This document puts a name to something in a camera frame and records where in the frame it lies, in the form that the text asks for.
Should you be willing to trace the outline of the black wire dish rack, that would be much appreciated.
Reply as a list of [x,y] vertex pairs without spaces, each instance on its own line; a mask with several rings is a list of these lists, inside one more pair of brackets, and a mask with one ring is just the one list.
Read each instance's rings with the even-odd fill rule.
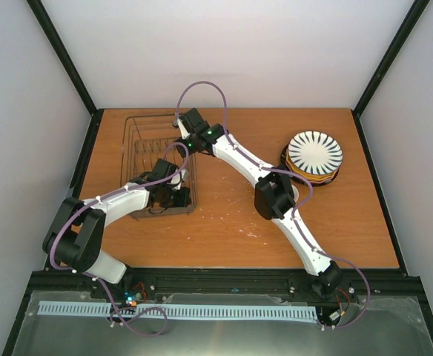
[[[120,184],[138,177],[144,172],[151,171],[156,161],[166,158],[176,165],[183,163],[183,158],[175,148],[165,153],[165,149],[179,138],[179,131],[173,127],[171,114],[135,115],[124,121],[122,137],[122,161]],[[165,215],[190,214],[197,207],[197,177],[196,158],[191,156],[186,165],[188,176],[182,182],[180,191],[187,194],[189,199],[185,207],[164,208],[154,202],[151,207],[143,211],[135,211],[130,216],[135,220],[161,217]]]

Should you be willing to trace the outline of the white blue striped plate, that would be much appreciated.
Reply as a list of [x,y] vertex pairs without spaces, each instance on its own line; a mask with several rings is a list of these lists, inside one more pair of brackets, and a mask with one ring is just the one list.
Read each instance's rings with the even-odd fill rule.
[[333,137],[319,131],[297,133],[289,142],[286,162],[310,175],[328,175],[343,162],[343,151]]

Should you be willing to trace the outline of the yellow scalloped plate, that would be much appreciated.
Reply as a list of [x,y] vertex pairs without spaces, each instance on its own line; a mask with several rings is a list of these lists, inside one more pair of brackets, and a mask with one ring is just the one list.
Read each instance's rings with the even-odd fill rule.
[[293,171],[294,173],[306,178],[312,185],[326,185],[332,182],[334,179],[337,178],[339,174],[339,169],[337,169],[335,172],[330,174],[310,174],[302,171],[300,168],[298,168],[291,160],[289,155],[285,158],[285,164],[286,166]]

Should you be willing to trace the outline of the yellow ceramic mug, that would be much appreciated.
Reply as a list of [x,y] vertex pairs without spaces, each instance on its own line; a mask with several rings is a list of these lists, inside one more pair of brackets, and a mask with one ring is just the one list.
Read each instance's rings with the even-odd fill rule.
[[295,185],[292,185],[291,188],[292,188],[292,191],[294,193],[294,201],[298,202],[299,198],[300,198],[299,190],[297,189],[297,187]]

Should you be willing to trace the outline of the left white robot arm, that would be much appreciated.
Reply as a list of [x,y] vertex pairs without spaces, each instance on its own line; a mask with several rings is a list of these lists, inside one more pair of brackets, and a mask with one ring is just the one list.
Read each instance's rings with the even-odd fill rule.
[[163,210],[189,205],[190,188],[184,186],[188,175],[187,169],[158,159],[151,171],[115,191],[88,200],[68,197],[47,232],[43,251],[53,267],[100,278],[108,282],[108,291],[115,297],[128,297],[133,279],[125,274],[125,263],[102,250],[104,231],[117,220],[154,205]]

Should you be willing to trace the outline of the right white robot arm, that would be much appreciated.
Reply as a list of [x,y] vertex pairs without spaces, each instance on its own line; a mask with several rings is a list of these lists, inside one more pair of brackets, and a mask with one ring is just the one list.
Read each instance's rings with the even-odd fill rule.
[[242,146],[225,125],[210,125],[196,108],[175,113],[173,126],[180,131],[177,140],[185,147],[182,156],[206,153],[221,159],[244,176],[254,187],[254,207],[265,220],[275,224],[286,236],[312,276],[311,288],[320,298],[335,293],[342,272],[333,257],[320,246],[299,212],[297,189],[291,184],[292,173],[261,160]]

